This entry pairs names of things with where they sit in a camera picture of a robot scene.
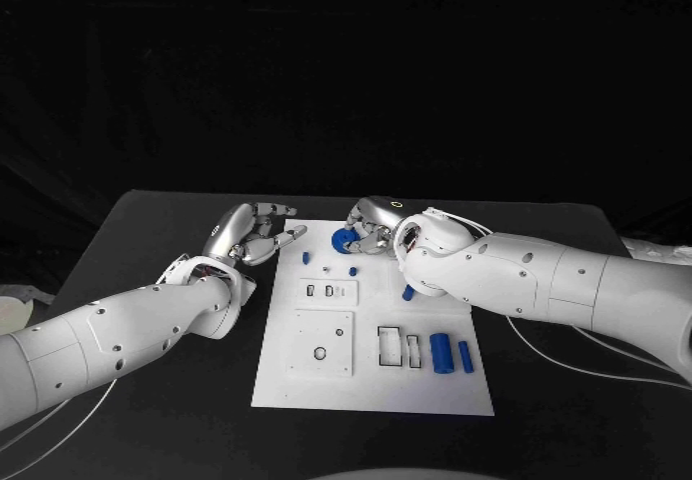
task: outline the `table surface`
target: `table surface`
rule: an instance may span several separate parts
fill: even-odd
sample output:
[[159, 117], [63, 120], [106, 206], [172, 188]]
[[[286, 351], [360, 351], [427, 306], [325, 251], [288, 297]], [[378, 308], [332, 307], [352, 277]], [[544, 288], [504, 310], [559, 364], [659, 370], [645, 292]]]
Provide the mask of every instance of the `table surface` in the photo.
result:
[[[120, 200], [55, 300], [53, 316], [151, 284], [171, 261], [197, 254], [224, 212], [283, 202], [299, 218], [345, 219], [357, 198], [133, 191]], [[599, 208], [576, 204], [407, 202], [475, 219], [495, 231], [599, 253], [628, 250]], [[283, 221], [277, 222], [279, 230]], [[465, 470], [501, 478], [685, 478], [690, 392], [608, 380], [547, 362], [504, 317], [475, 308], [495, 417], [251, 408], [277, 257], [246, 269], [259, 289], [223, 340], [187, 336], [123, 377], [83, 429], [18, 478], [308, 479], [378, 467]], [[616, 374], [662, 377], [569, 327], [517, 321], [550, 355]], [[106, 387], [77, 397], [14, 447], [0, 474], [64, 437]], [[34, 423], [22, 422], [3, 439]]]

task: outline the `small blue piece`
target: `small blue piece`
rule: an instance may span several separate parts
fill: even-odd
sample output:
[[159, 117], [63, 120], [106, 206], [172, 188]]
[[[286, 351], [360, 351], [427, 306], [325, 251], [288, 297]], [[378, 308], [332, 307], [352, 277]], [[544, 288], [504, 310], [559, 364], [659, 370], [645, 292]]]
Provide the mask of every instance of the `small blue piece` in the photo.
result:
[[473, 373], [472, 354], [469, 353], [469, 344], [459, 342], [459, 353], [462, 354], [462, 363], [465, 364], [465, 372]]
[[332, 246], [339, 253], [351, 253], [345, 248], [344, 244], [349, 242], [357, 242], [361, 240], [361, 235], [357, 230], [347, 230], [341, 228], [332, 235]]
[[404, 294], [401, 295], [401, 298], [410, 302], [411, 299], [414, 298], [414, 287], [411, 285], [407, 285], [407, 289], [404, 290]]
[[430, 336], [430, 351], [436, 373], [452, 373], [455, 371], [455, 360], [452, 358], [450, 336], [446, 333], [436, 333]]

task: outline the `black table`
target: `black table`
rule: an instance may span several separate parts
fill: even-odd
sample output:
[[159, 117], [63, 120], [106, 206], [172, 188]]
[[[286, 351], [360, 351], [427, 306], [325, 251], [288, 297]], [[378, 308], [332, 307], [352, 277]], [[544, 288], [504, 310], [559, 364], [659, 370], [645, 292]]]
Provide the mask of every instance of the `black table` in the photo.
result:
[[[337, 220], [357, 199], [133, 191], [113, 209], [53, 315], [153, 283], [181, 253], [200, 253], [218, 218], [244, 201], [283, 202], [299, 208], [299, 218]], [[497, 231], [628, 256], [596, 207], [409, 203], [422, 210], [435, 205]], [[21, 479], [308, 479], [375, 467], [445, 468], [502, 478], [690, 478], [692, 394], [566, 370], [530, 350], [504, 317], [481, 309], [473, 319], [495, 417], [251, 408], [276, 266], [277, 257], [246, 270], [259, 289], [227, 338], [189, 335], [158, 362], [123, 377], [81, 431]], [[671, 378], [570, 328], [517, 324], [563, 361]], [[42, 434], [21, 442], [0, 473], [55, 444], [104, 389], [76, 398]]]

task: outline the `circular hole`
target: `circular hole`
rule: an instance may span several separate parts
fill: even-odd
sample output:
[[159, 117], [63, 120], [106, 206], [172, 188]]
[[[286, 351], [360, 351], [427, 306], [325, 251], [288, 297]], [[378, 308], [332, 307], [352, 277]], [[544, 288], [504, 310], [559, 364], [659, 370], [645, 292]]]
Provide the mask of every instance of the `circular hole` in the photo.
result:
[[325, 357], [328, 356], [328, 351], [325, 350], [324, 347], [318, 347], [315, 349], [315, 358], [318, 360], [325, 360]]

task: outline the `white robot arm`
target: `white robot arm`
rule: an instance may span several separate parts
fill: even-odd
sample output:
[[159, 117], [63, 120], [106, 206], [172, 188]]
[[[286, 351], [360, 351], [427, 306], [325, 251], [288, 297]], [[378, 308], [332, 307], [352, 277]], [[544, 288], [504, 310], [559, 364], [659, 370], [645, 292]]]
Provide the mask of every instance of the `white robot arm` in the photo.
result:
[[435, 208], [397, 216], [403, 204], [394, 199], [370, 197], [361, 203], [394, 215], [384, 225], [393, 237], [387, 249], [420, 293], [450, 294], [502, 315], [609, 335], [655, 355], [692, 383], [690, 267], [602, 255], [505, 233], [476, 239]]
[[224, 338], [256, 289], [237, 261], [263, 263], [308, 231], [300, 226], [269, 237], [272, 213], [296, 209], [234, 207], [204, 256], [184, 255], [156, 284], [0, 336], [0, 430], [153, 362], [187, 333]]

